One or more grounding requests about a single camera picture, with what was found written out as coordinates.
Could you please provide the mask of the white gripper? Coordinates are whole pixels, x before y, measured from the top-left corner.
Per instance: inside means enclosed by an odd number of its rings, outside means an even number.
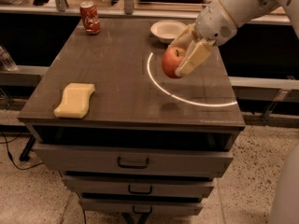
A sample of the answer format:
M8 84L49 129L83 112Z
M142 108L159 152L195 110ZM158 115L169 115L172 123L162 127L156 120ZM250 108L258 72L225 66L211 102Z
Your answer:
M230 4L211 2L169 45L169 48L186 49L186 56L175 71L177 77L185 77L210 55L213 45L221 46L237 33L239 18L237 9ZM204 38L196 41L196 35Z

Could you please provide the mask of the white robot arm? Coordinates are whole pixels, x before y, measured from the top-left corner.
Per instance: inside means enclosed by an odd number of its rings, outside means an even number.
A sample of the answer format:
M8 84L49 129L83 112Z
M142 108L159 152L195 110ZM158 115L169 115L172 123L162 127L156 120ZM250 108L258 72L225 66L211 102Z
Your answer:
M175 75L187 76L210 56L214 46L225 44L245 23L278 7L284 9L299 36L299 0L218 0L210 3L171 43L173 47L186 50Z

